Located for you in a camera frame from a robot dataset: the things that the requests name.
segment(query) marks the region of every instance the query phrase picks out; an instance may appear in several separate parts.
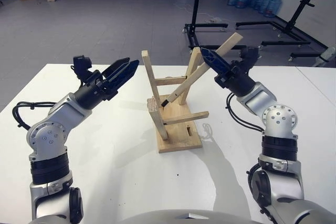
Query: wooden stool leg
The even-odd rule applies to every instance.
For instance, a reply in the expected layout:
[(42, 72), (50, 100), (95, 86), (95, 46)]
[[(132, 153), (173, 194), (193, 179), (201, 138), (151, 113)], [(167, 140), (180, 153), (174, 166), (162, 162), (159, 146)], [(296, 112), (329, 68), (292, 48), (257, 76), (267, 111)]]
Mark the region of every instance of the wooden stool leg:
[[(201, 57), (201, 50), (199, 49), (199, 47), (194, 47), (193, 52), (191, 53), (191, 57), (190, 57), (190, 61), (189, 61), (189, 65), (187, 68), (187, 72), (185, 73), (185, 76), (188, 78), (197, 68), (198, 62), (200, 60)], [(180, 105), (184, 105), (185, 104), (185, 100), (187, 98), (187, 95), (189, 93), (189, 88), (187, 88), (179, 97), (179, 101), (178, 103)]]
[(154, 72), (153, 72), (151, 59), (149, 58), (148, 51), (147, 50), (141, 51), (141, 56), (142, 56), (142, 60), (146, 68), (146, 72), (148, 75), (149, 83), (153, 91), (154, 98), (156, 100), (158, 107), (161, 107), (160, 95), (157, 89), (158, 87), (156, 86), (156, 80), (154, 77)]
[(153, 122), (157, 128), (157, 131), (161, 135), (162, 139), (168, 139), (168, 134), (166, 131), (166, 128), (163, 125), (162, 117), (159, 112), (159, 109), (157, 108), (156, 101), (154, 98), (147, 99), (147, 108), (149, 111), (149, 114), (151, 115)]

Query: wooden stick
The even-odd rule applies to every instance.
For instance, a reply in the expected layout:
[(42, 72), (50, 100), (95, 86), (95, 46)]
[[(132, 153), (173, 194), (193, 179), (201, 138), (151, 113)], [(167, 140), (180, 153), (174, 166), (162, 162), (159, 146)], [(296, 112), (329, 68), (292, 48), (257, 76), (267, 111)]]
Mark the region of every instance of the wooden stick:
[(156, 105), (156, 101), (154, 98), (147, 99), (147, 108), (157, 128), (157, 131), (159, 132), (163, 140), (168, 139), (166, 128), (163, 125), (162, 117), (157, 107), (158, 106)]
[[(199, 58), (201, 57), (201, 50), (199, 47), (194, 47), (193, 52), (191, 53), (189, 65), (187, 68), (187, 71), (185, 73), (185, 76), (188, 78), (197, 68)], [(185, 105), (185, 100), (187, 99), (187, 95), (189, 93), (190, 87), (186, 88), (182, 95), (180, 96), (180, 100), (178, 103), (180, 105)]]
[(182, 82), (185, 81), (185, 79), (186, 79), (186, 76), (166, 77), (166, 78), (155, 79), (155, 83), (157, 86), (181, 84)]
[(183, 122), (188, 122), (188, 121), (194, 121), (197, 119), (207, 118), (208, 116), (209, 116), (209, 112), (203, 111), (203, 112), (192, 113), (188, 115), (181, 115), (181, 116), (176, 116), (174, 118), (165, 119), (163, 120), (163, 124), (169, 125), (169, 124), (175, 124), (175, 123), (183, 123)]
[[(243, 37), (238, 34), (234, 33), (231, 35), (231, 37), (225, 41), (217, 50), (216, 53), (218, 53), (221, 57), (224, 56), (227, 52), (233, 48), (234, 45), (236, 45)], [(189, 88), (195, 81), (197, 81), (207, 70), (209, 70), (209, 66), (204, 62), (202, 65), (200, 65), (199, 68), (197, 68), (191, 76), (189, 76), (181, 85), (177, 87), (177, 89), (174, 90), (173, 93), (171, 93), (166, 100), (161, 104), (162, 107), (165, 107), (169, 102), (173, 102), (176, 100), (177, 97), (179, 97), (183, 91), (187, 88)]]
[(149, 58), (148, 51), (147, 50), (141, 51), (141, 56), (142, 56), (142, 60), (143, 60), (143, 63), (145, 65), (145, 68), (146, 68), (146, 71), (147, 71), (149, 83), (151, 85), (154, 98), (156, 100), (156, 103), (160, 107), (161, 106), (160, 95), (159, 95), (159, 91), (158, 91), (157, 86), (156, 86), (155, 77), (154, 77), (154, 73), (153, 73), (153, 68), (152, 68), (152, 64), (151, 64), (151, 59)]

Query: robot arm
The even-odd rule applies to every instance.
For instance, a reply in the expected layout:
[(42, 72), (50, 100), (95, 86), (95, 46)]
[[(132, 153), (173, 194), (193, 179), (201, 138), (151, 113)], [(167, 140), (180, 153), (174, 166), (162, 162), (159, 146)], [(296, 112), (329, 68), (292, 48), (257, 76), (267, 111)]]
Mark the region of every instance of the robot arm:
[(251, 193), (261, 207), (260, 212), (277, 224), (335, 223), (334, 214), (304, 200), (301, 163), (297, 160), (298, 136), (292, 133), (297, 124), (296, 113), (278, 103), (264, 85), (248, 76), (258, 49), (243, 49), (240, 55), (243, 60), (231, 64), (213, 51), (202, 48), (201, 53), (218, 73), (215, 81), (230, 89), (237, 101), (260, 117), (266, 127), (258, 164), (248, 172)]
[(138, 60), (130, 62), (125, 58), (100, 73), (88, 70), (91, 68), (89, 58), (79, 56), (73, 60), (72, 69), (81, 80), (80, 88), (56, 103), (45, 119), (28, 126), (27, 142), (34, 150), (29, 156), (33, 178), (31, 223), (79, 223), (82, 220), (80, 189), (70, 187), (72, 173), (64, 144), (70, 131), (101, 101), (112, 99), (139, 64)]

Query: white table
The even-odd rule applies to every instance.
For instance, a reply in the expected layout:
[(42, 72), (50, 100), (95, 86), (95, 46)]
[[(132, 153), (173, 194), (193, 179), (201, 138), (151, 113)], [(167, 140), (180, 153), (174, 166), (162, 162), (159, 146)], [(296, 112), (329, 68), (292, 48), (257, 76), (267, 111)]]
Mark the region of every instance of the white table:
[[(106, 66), (94, 66), (103, 70)], [(179, 76), (186, 66), (154, 66), (157, 78)], [(333, 78), (335, 69), (324, 78)], [(254, 67), (250, 75), (263, 82), (278, 101), (299, 115), (298, 159), (302, 162), (305, 197), (336, 212), (335, 106), (295, 67)], [(81, 223), (115, 223), (161, 209), (204, 209), (240, 214), (270, 223), (259, 213), (248, 189), (246, 170), (261, 152), (261, 136), (236, 124), (224, 109), (228, 90), (208, 71), (191, 88), (192, 112), (209, 110), (209, 118), (196, 121), (203, 148), (158, 154), (153, 122), (146, 109), (151, 89), (143, 66), (109, 102), (69, 135), (70, 168), (74, 186), (80, 187), (85, 216)], [(17, 128), (11, 109), (18, 101), (58, 101), (77, 89), (79, 81), (69, 65), (47, 65), (0, 113), (0, 222), (30, 220), (26, 131)], [(175, 87), (160, 87), (161, 94)], [(233, 108), (247, 121), (258, 123), (236, 101)], [(22, 109), (28, 124), (43, 119), (47, 109)], [(202, 124), (208, 125), (212, 134)]]

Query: metal stand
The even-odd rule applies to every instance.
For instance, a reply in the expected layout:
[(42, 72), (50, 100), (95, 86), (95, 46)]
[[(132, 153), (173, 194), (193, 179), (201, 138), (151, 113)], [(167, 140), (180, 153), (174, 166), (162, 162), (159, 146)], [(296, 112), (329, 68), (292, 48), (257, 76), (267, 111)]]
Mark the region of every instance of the metal stand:
[[(196, 18), (197, 18), (197, 12), (198, 12), (198, 4), (200, 0), (195, 0), (194, 1), (194, 9), (193, 9), (193, 16), (191, 19), (191, 24), (185, 24), (183, 28), (183, 32), (187, 33), (188, 40), (189, 40), (189, 48), (193, 49), (194, 47), (203, 47), (207, 48), (210, 50), (216, 50), (219, 45), (200, 45), (197, 36), (195, 33), (196, 27), (221, 27), (221, 28), (226, 28), (228, 24), (222, 23), (222, 24), (196, 24)], [(242, 49), (245, 48), (246, 46), (244, 45), (236, 45), (232, 49)]]
[(292, 41), (283, 41), (283, 40), (271, 40), (271, 41), (262, 41), (261, 42), (261, 46), (260, 49), (263, 46), (282, 46), (282, 45), (308, 45), (310, 44), (309, 41), (306, 41), (305, 39), (303, 39), (301, 36), (295, 34), (292, 30), (295, 27), (295, 23), (296, 20), (298, 19), (298, 17), (300, 16), (302, 10), (304, 9), (304, 7), (306, 5), (310, 6), (310, 7), (315, 7), (314, 4), (309, 3), (310, 0), (301, 0), (300, 1), (300, 5), (297, 8), (297, 10), (295, 11), (294, 15), (292, 16), (292, 18), (290, 19), (290, 21), (286, 24), (286, 26), (284, 27), (283, 25), (277, 23), (277, 22), (273, 22), (273, 21), (263, 21), (263, 22), (238, 22), (236, 23), (236, 28), (239, 26), (249, 26), (249, 25), (272, 25), (274, 28), (274, 30), (278, 29), (280, 30), (282, 33), (288, 35), (289, 37), (293, 38), (294, 40)]

